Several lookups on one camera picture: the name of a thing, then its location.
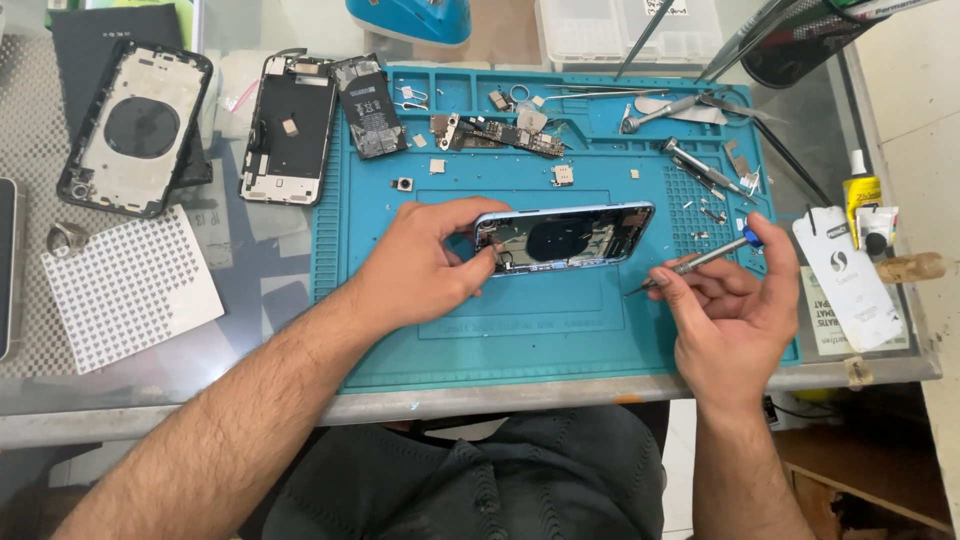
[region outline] phone frame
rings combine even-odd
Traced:
[[[23,297],[20,286],[23,283],[23,268],[27,260],[25,253],[27,238],[27,191],[23,184],[10,178],[0,178],[0,183],[10,183],[13,186],[13,226],[11,230],[11,265],[10,279],[6,283],[9,287],[9,298],[4,309],[7,310],[7,325],[0,329],[6,341],[0,349],[0,361],[9,359],[20,348],[20,327],[22,323]]]
[[[594,212],[597,210],[606,210],[606,209],[640,209],[648,208],[650,213],[647,217],[646,222],[640,228],[639,233],[637,234],[636,241],[630,246],[630,249],[627,253],[617,257],[617,258],[593,258],[593,259],[584,259],[578,261],[576,264],[565,263],[562,266],[557,266],[557,262],[544,262],[542,265],[527,267],[522,271],[514,272],[503,272],[503,271],[494,271],[494,277],[500,276],[522,276],[524,274],[539,274],[542,272],[556,272],[559,270],[572,270],[576,268],[594,268],[596,266],[607,266],[611,264],[619,264],[628,258],[636,250],[636,246],[640,243],[640,239],[643,237],[643,234],[646,233],[647,228],[650,227],[650,222],[653,220],[654,214],[657,212],[657,207],[650,201],[632,201],[628,203],[609,203],[606,205],[589,205],[582,207],[565,207],[559,209],[528,209],[528,210],[514,210],[509,212],[490,212],[485,213],[477,217],[476,221],[473,222],[473,253],[476,254],[483,248],[479,248],[480,245],[480,224],[484,221],[493,220],[493,219],[504,219],[504,218],[516,218],[516,217],[529,217],[531,215],[547,217],[551,215],[561,215],[561,214],[577,214],[582,212]]]

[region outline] person's left hand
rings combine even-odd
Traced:
[[[486,197],[401,205],[345,285],[364,324],[385,334],[441,317],[470,295],[479,296],[480,285],[493,273],[493,246],[463,262],[444,242],[452,234],[471,233],[480,214],[508,210],[505,203]]]

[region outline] person's right hand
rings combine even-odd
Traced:
[[[677,368],[705,414],[736,418],[759,411],[767,381],[797,333],[800,264],[789,236],[757,212],[750,228],[763,241],[763,282],[739,264],[719,258],[678,276],[668,260],[650,270],[677,322]]]

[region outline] black notebook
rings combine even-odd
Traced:
[[[63,112],[71,141],[77,137],[117,39],[131,37],[183,47],[177,10],[173,4],[55,12],[51,18],[50,31],[63,84]],[[208,184],[211,181],[200,131],[195,128],[190,140],[187,165],[174,187]]]

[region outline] hand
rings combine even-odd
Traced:
[[[386,334],[436,319],[470,295],[480,296],[480,285],[496,262],[493,246],[463,262],[444,242],[454,233],[472,233],[480,214],[508,210],[505,203],[485,197],[401,205],[394,222],[345,285],[364,324]]]
[[[700,410],[734,419],[759,411],[767,381],[797,333],[800,298],[800,264],[789,236],[757,212],[748,221],[764,243],[763,282],[724,258],[681,277],[669,268],[682,258],[651,269],[660,288],[647,293],[670,305],[679,332],[677,367]]]

